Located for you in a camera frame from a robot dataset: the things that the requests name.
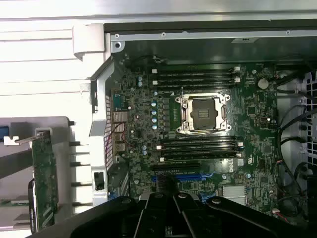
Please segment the green motherboard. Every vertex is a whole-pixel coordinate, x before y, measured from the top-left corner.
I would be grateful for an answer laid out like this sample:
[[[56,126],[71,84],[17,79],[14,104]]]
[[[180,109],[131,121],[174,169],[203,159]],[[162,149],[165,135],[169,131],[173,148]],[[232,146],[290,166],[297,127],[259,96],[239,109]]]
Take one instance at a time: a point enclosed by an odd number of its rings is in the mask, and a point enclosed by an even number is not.
[[[274,67],[265,63],[255,50],[233,46],[225,40],[116,42],[111,54],[116,68],[107,98],[112,113],[105,143],[110,166],[109,199],[120,196],[138,199],[145,192],[155,192],[158,185],[152,182],[152,176],[214,173],[212,178],[204,181],[177,182],[178,188],[205,202],[213,196],[223,197],[223,186],[244,185],[246,202],[241,205],[271,215],[278,199],[272,173],[277,158],[277,91],[271,83],[267,89],[260,89],[258,81],[271,78]],[[231,72],[241,78],[241,82],[230,84],[235,86],[233,88],[220,90],[161,91],[152,85],[153,80],[161,78],[150,73],[156,68],[234,66],[241,67],[240,72]],[[175,126],[179,113],[174,111],[174,99],[182,94],[211,92],[230,95],[227,119],[232,129],[207,135],[177,133]],[[197,136],[238,136],[240,139],[235,141],[243,142],[244,146],[235,150],[242,154],[242,158],[159,162],[163,155],[156,146],[161,145],[162,139]],[[162,171],[150,168],[176,163],[200,163],[201,166]]]

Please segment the grey parts rack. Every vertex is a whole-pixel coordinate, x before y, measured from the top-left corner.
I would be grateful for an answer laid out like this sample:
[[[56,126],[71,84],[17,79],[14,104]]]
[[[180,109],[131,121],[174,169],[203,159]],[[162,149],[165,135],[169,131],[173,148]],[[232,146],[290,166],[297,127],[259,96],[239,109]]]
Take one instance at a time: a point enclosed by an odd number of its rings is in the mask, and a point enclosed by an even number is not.
[[[53,153],[56,158],[58,210],[55,222],[70,218],[72,212],[71,169],[69,161],[69,119],[59,117],[0,118],[0,125],[9,126],[9,137],[31,137],[37,128],[52,130]],[[5,146],[0,143],[0,199],[28,200],[28,183],[32,179],[29,144]]]

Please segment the black RAM slot white latches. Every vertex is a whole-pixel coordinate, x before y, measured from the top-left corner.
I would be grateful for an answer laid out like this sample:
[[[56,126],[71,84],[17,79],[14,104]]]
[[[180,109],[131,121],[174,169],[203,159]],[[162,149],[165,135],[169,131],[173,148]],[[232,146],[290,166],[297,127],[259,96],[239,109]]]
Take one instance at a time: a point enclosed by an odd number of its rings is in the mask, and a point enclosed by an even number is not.
[[[215,154],[182,154],[182,155],[163,155],[159,162],[177,162],[177,161],[198,161],[213,159],[236,159],[242,158],[241,153],[215,153]]]
[[[151,69],[150,73],[212,73],[212,72],[240,72],[240,66],[234,66],[232,68],[209,68],[209,69],[198,69],[198,68],[181,68],[181,69]]]
[[[241,82],[241,78],[163,78],[161,80],[153,80],[152,85],[190,85],[190,84],[199,84],[199,85],[207,85],[207,84],[234,84]]]
[[[156,149],[161,151],[176,151],[176,150],[235,150],[243,147],[243,142],[237,141],[172,141],[170,143],[162,143],[157,145]]]

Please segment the green RAM stick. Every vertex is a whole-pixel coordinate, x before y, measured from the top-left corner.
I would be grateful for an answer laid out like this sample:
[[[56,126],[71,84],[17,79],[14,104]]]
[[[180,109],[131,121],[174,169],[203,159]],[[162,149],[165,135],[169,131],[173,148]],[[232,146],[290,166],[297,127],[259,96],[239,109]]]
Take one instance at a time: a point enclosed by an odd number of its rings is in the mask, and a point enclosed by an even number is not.
[[[28,200],[25,199],[0,199],[0,207],[28,206]]]

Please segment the silver perforated drive cage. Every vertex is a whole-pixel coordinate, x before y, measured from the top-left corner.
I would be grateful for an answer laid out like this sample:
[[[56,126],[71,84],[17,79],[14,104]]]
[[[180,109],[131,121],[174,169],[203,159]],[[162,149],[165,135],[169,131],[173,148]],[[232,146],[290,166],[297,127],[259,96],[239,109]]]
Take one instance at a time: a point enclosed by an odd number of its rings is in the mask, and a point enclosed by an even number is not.
[[[317,71],[309,72],[301,84],[301,90],[312,99],[304,98],[306,111],[317,111]],[[307,116],[307,159],[310,164],[317,166],[317,113]]]

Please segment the black expansion slot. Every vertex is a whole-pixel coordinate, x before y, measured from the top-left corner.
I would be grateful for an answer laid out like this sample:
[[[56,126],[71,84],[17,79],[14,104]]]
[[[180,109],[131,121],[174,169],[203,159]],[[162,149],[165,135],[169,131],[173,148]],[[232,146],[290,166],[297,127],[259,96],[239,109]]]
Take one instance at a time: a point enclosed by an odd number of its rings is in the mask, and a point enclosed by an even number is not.
[[[177,170],[177,169],[192,169],[199,168],[200,163],[176,163],[176,164],[157,164],[150,166],[153,171],[162,171],[162,170]]]

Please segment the small silver heat sink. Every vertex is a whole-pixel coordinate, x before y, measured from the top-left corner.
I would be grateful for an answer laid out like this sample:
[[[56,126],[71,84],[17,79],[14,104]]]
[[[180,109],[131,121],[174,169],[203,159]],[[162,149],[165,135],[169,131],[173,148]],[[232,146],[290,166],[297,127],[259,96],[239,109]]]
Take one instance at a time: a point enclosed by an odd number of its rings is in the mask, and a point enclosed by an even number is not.
[[[222,195],[224,198],[236,203],[245,204],[246,202],[244,185],[223,186]]]

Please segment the blue expansion slot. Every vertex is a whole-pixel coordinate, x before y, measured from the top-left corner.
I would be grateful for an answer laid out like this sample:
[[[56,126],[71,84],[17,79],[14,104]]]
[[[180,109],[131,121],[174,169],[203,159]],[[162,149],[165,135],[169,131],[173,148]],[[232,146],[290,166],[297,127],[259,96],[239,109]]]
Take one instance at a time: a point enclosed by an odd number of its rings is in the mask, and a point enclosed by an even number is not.
[[[178,175],[157,175],[152,176],[152,182],[157,182],[162,179],[167,179],[174,182],[186,182],[186,181],[204,181],[212,178],[214,173],[209,174],[178,174]]]

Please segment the open dark grey PC case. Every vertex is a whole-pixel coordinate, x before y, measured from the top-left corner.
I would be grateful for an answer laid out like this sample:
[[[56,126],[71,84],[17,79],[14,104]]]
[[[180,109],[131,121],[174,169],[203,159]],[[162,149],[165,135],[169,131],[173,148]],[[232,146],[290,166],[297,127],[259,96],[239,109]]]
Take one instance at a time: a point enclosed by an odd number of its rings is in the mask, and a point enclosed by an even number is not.
[[[317,166],[307,159],[307,116],[301,90],[305,75],[317,71],[317,19],[225,20],[106,23],[99,25],[106,59],[90,77],[92,126],[90,129],[93,194],[108,197],[106,133],[112,115],[107,104],[116,63],[111,54],[116,42],[225,40],[247,46],[271,64],[268,79],[277,91],[277,158],[272,173],[278,191],[270,217],[285,224],[285,233],[317,225]],[[168,203],[165,233],[173,234],[173,195]]]

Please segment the metal CPU socket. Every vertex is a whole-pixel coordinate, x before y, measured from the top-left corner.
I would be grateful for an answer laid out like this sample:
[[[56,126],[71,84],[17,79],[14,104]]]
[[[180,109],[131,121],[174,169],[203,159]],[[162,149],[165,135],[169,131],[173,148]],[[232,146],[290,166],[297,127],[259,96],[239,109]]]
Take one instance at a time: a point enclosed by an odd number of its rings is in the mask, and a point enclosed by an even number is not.
[[[232,129],[227,119],[228,94],[191,93],[174,99],[174,111],[178,112],[175,130],[185,135],[207,135]]]

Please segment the hard disk blue carrier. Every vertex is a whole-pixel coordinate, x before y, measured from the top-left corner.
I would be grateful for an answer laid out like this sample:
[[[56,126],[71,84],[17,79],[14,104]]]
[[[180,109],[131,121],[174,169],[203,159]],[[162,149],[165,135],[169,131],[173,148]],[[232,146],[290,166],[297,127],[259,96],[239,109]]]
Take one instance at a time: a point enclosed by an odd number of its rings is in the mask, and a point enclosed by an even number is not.
[[[4,142],[6,136],[9,136],[9,126],[0,125],[0,143]]]

